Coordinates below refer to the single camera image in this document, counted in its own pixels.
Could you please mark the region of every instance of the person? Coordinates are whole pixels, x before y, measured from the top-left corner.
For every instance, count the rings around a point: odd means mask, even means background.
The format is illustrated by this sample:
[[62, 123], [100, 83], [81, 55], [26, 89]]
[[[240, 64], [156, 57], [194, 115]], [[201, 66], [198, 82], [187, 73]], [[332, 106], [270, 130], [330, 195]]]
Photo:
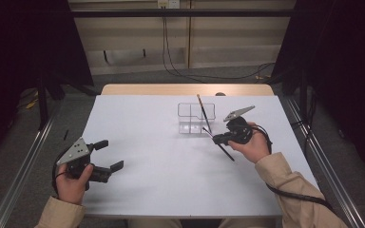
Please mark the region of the person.
[[[268, 185], [281, 191], [325, 200], [322, 193], [299, 172], [292, 172], [280, 152], [269, 153], [265, 137], [258, 130], [253, 131], [253, 136], [247, 144], [231, 141], [228, 143], [234, 150], [240, 151], [248, 161], [255, 164], [259, 176]], [[59, 173], [66, 170], [65, 164], [59, 167]], [[60, 175], [57, 178], [58, 198], [49, 198], [37, 228], [77, 227], [79, 225], [85, 214], [85, 207], [82, 206], [85, 184], [92, 170], [92, 165], [88, 165], [78, 180], [70, 179], [67, 175]], [[321, 204], [279, 195], [276, 197], [282, 211], [283, 227], [347, 227], [331, 210]], [[276, 224], [270, 219], [229, 218], [221, 222], [220, 228], [275, 226]], [[177, 219], [132, 219], [129, 221], [129, 227], [180, 228], [182, 225]]]

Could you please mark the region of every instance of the person's leg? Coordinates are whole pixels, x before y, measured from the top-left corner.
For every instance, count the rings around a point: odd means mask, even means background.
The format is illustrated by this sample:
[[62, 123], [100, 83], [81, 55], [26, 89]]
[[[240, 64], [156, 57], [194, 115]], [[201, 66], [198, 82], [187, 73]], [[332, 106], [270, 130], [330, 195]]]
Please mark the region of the person's leg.
[[275, 218], [227, 218], [219, 228], [275, 228]]
[[128, 221], [128, 228], [183, 228], [178, 219], [135, 218]]

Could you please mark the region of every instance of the long sleeve shirt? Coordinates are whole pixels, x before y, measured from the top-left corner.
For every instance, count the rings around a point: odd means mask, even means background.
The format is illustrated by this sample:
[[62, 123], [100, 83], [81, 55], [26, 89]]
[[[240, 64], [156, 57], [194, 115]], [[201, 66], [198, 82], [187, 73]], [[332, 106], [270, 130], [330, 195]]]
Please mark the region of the long sleeve shirt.
[[[292, 172], [281, 153], [266, 156], [256, 163], [259, 176], [281, 191], [324, 199], [322, 193], [299, 172]], [[289, 199], [276, 195], [282, 210], [283, 227], [347, 227], [328, 208], [318, 203]], [[36, 228], [77, 227], [85, 214], [85, 207], [49, 198]]]

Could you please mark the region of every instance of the white tabletop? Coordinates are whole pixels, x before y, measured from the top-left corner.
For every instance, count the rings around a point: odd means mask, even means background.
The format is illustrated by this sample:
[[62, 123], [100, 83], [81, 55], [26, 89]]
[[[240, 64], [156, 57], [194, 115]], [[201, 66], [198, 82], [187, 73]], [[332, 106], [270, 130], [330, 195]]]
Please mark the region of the white tabletop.
[[[230, 147], [231, 161], [206, 134], [180, 134], [179, 103], [196, 96], [105, 95], [96, 98], [83, 138], [109, 140], [91, 161], [125, 167], [108, 183], [91, 182], [84, 206], [88, 216], [229, 218], [281, 215], [275, 196], [259, 178], [254, 164]], [[317, 184], [276, 96], [202, 97], [213, 103], [214, 134], [227, 131], [222, 120], [230, 111], [254, 105], [243, 115], [263, 126], [294, 171]]]

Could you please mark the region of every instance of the transparent box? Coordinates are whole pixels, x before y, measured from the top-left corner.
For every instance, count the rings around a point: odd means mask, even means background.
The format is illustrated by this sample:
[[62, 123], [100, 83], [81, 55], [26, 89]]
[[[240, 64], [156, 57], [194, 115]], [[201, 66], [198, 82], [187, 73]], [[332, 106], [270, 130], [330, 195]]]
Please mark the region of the transparent box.
[[[215, 104], [203, 103], [209, 125], [215, 121]], [[203, 116], [201, 105], [195, 103], [179, 103], [179, 132], [182, 134], [205, 133], [203, 127], [208, 129]]]

